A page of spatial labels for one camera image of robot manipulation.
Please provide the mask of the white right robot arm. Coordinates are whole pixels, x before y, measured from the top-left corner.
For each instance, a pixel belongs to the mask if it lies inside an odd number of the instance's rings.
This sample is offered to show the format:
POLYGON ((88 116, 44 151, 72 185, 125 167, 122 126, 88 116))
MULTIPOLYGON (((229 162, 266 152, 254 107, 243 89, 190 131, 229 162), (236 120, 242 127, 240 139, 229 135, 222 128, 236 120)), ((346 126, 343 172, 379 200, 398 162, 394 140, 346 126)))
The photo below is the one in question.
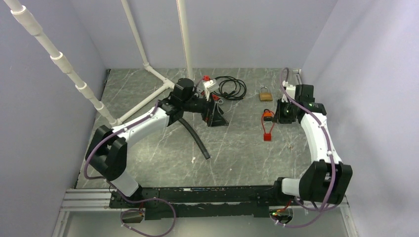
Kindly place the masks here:
POLYGON ((350 165, 344 164, 334 148, 327 125, 327 112, 313 97, 312 85, 283 84, 283 98, 276 117, 278 123, 298 121, 307 138, 311 165, 300 178, 280 178, 281 186, 274 189, 272 198, 284 205, 291 197, 320 202, 319 210, 342 202, 353 175, 350 165))

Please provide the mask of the brass padlock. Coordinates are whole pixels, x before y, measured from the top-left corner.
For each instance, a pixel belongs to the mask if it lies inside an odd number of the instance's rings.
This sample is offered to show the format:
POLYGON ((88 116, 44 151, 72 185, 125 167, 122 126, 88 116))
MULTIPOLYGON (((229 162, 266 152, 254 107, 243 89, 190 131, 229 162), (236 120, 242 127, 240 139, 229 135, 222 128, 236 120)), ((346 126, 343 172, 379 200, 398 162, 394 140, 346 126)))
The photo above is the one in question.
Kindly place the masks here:
POLYGON ((260 100, 260 102, 271 102, 271 101, 273 101, 273 95, 266 86, 262 86, 259 89, 259 100, 260 100))

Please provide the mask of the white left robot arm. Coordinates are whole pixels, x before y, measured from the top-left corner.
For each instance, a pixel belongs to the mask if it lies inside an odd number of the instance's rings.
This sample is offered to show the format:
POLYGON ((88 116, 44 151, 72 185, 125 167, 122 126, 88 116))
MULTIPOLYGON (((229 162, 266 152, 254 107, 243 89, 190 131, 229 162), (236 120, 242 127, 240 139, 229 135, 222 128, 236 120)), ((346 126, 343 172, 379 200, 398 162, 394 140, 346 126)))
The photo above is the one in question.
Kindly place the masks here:
POLYGON ((158 100, 154 107, 138 118, 109 128, 99 127, 93 136, 85 157, 84 176, 87 168, 93 167, 123 194, 123 202, 129 207, 138 206, 143 199, 143 188, 127 171, 127 152, 148 135, 180 122, 195 140, 205 159, 211 156, 192 126, 183 119, 185 112, 201 114, 208 127, 227 125, 223 111, 215 101, 213 92, 219 88, 215 79, 202 80, 204 95, 197 93, 191 79, 180 78, 173 91, 165 99, 158 100))

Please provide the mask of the orange black padlock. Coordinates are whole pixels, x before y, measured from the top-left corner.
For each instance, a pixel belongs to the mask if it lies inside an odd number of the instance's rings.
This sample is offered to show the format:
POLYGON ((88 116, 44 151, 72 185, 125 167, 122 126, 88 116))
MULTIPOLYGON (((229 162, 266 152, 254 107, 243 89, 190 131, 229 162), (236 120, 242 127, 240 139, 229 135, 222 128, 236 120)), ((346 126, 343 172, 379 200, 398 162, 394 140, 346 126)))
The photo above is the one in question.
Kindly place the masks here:
POLYGON ((275 113, 269 109, 263 111, 262 120, 272 122, 274 119, 275 113))

